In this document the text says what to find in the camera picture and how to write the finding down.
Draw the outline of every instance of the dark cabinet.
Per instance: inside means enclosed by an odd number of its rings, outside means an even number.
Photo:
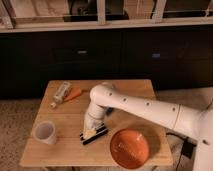
[[[212,26],[0,34],[0,98],[42,96],[55,79],[213,85]]]
[[[53,79],[118,77],[120,31],[65,31],[0,35],[0,97],[41,96]]]
[[[206,28],[173,27],[127,31],[121,73],[149,78],[156,89],[211,86],[211,33]]]

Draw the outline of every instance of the floor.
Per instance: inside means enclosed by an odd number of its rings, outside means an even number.
[[[180,103],[190,107],[205,109],[213,98],[212,88],[157,91],[158,100]],[[38,111],[41,99],[0,100],[0,170],[1,171],[42,171],[41,168],[22,168],[19,166],[26,139]],[[173,171],[176,169],[182,140],[168,136],[174,165],[168,167],[142,167],[138,171]],[[179,171],[190,171],[193,157],[181,157]],[[58,171],[68,171],[68,168],[56,168]],[[119,167],[84,167],[81,171],[120,171]]]

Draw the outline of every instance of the cabinet handle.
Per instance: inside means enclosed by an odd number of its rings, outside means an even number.
[[[87,50],[78,50],[77,53],[79,55],[86,55],[86,54],[88,54],[88,51]]]

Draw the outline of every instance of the cable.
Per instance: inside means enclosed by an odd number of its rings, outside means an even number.
[[[175,171],[177,171],[177,170],[178,170],[178,166],[179,166],[179,164],[180,164],[181,157],[182,157],[182,154],[180,154],[180,157],[179,157],[179,159],[178,159],[178,163],[177,163],[177,166],[176,166],[176,168],[175,168]]]
[[[175,134],[175,133],[172,133],[172,132],[167,132],[166,135],[172,135],[172,136],[175,136],[175,137],[178,137],[180,138],[181,140],[185,141],[186,138],[178,135],[178,134]]]
[[[213,98],[212,98],[211,102],[209,103],[209,105],[205,108],[205,110],[208,110],[212,104],[213,104]]]

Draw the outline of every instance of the bottle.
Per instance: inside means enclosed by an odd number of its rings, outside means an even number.
[[[64,81],[53,96],[52,108],[56,108],[58,104],[61,104],[64,98],[69,94],[71,90],[71,83]]]

